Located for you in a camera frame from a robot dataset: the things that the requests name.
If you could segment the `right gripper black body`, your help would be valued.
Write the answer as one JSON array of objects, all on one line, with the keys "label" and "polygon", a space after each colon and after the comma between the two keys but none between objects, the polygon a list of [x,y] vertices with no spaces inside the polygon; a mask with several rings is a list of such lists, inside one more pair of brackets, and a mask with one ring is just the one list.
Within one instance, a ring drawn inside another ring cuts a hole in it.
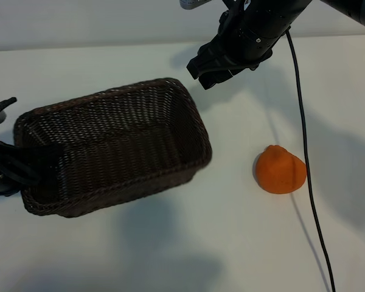
[{"label": "right gripper black body", "polygon": [[272,56],[291,23],[291,12],[224,12],[216,36],[199,48],[187,70],[194,79],[207,72],[253,71]]}]

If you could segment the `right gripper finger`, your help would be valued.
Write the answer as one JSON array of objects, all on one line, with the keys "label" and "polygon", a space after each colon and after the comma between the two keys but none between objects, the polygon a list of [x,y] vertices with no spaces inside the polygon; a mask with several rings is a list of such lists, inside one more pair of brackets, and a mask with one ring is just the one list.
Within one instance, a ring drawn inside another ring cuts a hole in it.
[{"label": "right gripper finger", "polygon": [[229,80],[230,78],[232,78],[232,74],[230,73],[229,70],[216,71],[213,73],[213,78],[214,78],[215,84],[220,84],[220,83],[223,83],[223,82]]},{"label": "right gripper finger", "polygon": [[210,89],[217,84],[216,75],[213,72],[207,72],[198,77],[203,89]]}]

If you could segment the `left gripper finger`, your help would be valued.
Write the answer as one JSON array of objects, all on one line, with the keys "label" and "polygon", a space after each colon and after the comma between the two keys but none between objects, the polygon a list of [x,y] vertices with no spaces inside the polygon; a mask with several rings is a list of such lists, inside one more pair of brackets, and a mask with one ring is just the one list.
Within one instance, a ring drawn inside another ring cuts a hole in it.
[{"label": "left gripper finger", "polygon": [[39,175],[37,186],[58,186],[58,174],[60,171],[58,161],[43,162],[34,166],[33,169]]},{"label": "left gripper finger", "polygon": [[57,162],[63,153],[59,144],[50,144],[38,147],[20,148],[17,157],[29,166],[48,165]]}]

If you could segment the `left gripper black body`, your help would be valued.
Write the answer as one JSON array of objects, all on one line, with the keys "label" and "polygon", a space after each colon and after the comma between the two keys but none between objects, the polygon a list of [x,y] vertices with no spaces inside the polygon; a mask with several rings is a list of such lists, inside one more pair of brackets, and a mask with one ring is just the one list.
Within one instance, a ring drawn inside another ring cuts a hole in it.
[{"label": "left gripper black body", "polygon": [[[16,101],[16,97],[11,97],[0,102],[0,123],[6,118],[4,110]],[[31,166],[32,152],[0,141],[0,173],[18,184],[36,185],[40,176]]]}]

